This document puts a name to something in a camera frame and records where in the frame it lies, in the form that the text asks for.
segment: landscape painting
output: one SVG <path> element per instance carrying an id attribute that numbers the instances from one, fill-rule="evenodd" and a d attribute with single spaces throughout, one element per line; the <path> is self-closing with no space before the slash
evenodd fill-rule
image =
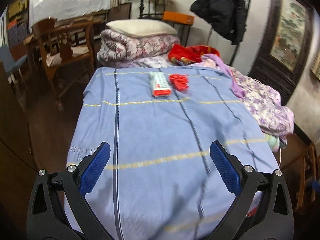
<path id="1" fill-rule="evenodd" d="M 306 26 L 306 8 L 296 0 L 282 0 L 280 20 L 271 55 L 291 71 L 297 63 Z"/>

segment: blue chair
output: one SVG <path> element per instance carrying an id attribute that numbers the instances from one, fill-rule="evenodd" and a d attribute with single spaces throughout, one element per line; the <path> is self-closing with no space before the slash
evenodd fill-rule
<path id="1" fill-rule="evenodd" d="M 22 78 L 23 83 L 26 84 L 20 72 L 20 67 L 22 66 L 23 63 L 25 63 L 26 60 L 27 60 L 27 55 L 15 61 L 11 55 L 8 45 L 4 44 L 2 47 L 0 47 L 0 61 L 3 62 L 3 66 L 4 66 L 4 70 L 7 78 L 10 77 L 12 73 L 18 71 Z"/>

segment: red blanket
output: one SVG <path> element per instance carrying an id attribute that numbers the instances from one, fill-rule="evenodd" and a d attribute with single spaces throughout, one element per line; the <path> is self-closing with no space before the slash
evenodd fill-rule
<path id="1" fill-rule="evenodd" d="M 174 44 L 168 58 L 171 62 L 184 66 L 193 63 L 200 63 L 202 61 L 201 55 L 210 53 L 220 56 L 220 53 L 216 49 L 208 46 L 198 45 L 183 47 L 179 44 Z"/>

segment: bed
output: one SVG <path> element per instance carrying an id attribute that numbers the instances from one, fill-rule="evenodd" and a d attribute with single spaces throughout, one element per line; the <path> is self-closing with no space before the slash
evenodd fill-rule
<path id="1" fill-rule="evenodd" d="M 154 98 L 149 71 L 187 74 L 190 87 Z M 230 84 L 230 76 L 205 67 L 96 70 L 84 91 L 67 166 L 78 164 L 102 141 L 110 144 L 110 160 L 85 198 L 114 239 L 207 236 L 235 198 L 210 159 L 214 140 L 257 171 L 279 168 Z M 80 231 L 67 200 L 65 212 Z"/>

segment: orange box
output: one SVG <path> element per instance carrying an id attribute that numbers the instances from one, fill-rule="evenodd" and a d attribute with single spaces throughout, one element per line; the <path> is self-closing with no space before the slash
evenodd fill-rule
<path id="1" fill-rule="evenodd" d="M 182 24 L 186 24 L 186 25 L 193 25 L 195 18 L 194 18 L 194 16 L 191 16 L 188 14 L 165 11 L 163 13 L 162 20 L 163 21 L 171 21 L 171 22 L 175 22 L 175 23 L 182 23 Z"/>

